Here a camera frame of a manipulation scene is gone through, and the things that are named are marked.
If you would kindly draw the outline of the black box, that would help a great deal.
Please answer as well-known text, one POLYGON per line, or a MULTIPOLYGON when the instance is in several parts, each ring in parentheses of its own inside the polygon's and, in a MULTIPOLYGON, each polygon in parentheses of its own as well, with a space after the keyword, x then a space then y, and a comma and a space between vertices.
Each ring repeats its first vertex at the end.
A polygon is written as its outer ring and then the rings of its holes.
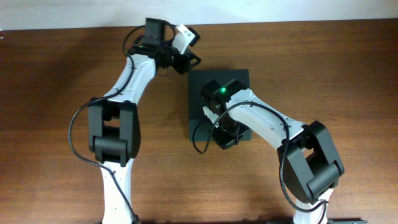
POLYGON ((250 87, 249 70, 192 70, 188 74, 188 119, 189 119, 189 139, 197 125, 206 120, 195 133, 195 142, 206 142, 208 132, 213 124, 204 114, 203 107, 206 106, 205 100, 201 97, 203 85, 211 80, 216 80, 220 85, 225 85, 232 79, 237 79, 241 83, 250 87))

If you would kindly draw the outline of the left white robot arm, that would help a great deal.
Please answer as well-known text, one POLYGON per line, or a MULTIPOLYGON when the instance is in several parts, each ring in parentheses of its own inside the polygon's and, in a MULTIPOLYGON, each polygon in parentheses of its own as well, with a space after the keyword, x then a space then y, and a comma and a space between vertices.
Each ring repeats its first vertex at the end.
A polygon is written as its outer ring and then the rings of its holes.
POLYGON ((201 62, 190 49, 175 47, 126 52, 126 66, 104 98, 88 107, 89 147, 100 166, 104 186, 103 223, 139 223, 132 209, 132 166, 141 144, 137 104, 158 68, 184 74, 201 62))

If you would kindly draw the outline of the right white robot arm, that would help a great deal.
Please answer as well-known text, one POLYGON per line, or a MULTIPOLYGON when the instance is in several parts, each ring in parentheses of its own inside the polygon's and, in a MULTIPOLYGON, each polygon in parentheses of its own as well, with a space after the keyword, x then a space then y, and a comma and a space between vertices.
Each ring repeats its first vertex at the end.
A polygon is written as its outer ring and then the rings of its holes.
POLYGON ((293 223, 330 222, 329 198, 345 167, 324 124, 305 124, 282 114, 236 79, 225 85, 209 81, 201 97, 212 123, 208 140, 228 149, 252 130, 277 151, 280 186, 295 209, 293 223))

